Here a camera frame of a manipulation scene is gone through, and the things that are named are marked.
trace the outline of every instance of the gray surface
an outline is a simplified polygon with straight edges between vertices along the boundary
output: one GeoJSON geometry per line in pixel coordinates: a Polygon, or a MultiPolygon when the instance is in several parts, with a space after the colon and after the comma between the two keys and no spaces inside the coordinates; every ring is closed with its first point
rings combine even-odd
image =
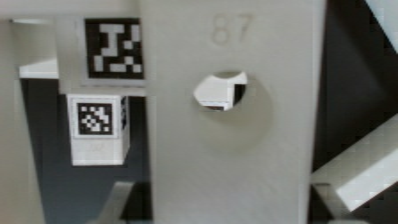
{"type": "Polygon", "coordinates": [[[98,217],[114,182],[150,180],[144,101],[130,101],[132,150],[125,166],[73,167],[66,97],[57,90],[56,80],[25,82],[47,224],[84,224],[98,217]]]}

